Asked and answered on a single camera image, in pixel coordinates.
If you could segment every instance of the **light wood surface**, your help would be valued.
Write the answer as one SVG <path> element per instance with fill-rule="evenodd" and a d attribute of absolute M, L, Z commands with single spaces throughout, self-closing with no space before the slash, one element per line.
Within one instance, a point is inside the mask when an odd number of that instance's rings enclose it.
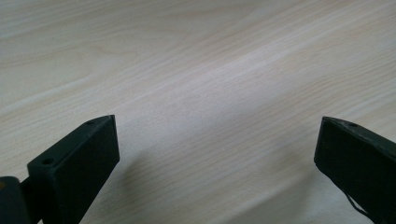
<path fill-rule="evenodd" d="M 394 1 L 1 1 L 0 175 L 115 114 L 81 223 L 371 223 L 313 156 L 322 116 L 396 141 L 395 55 Z"/>

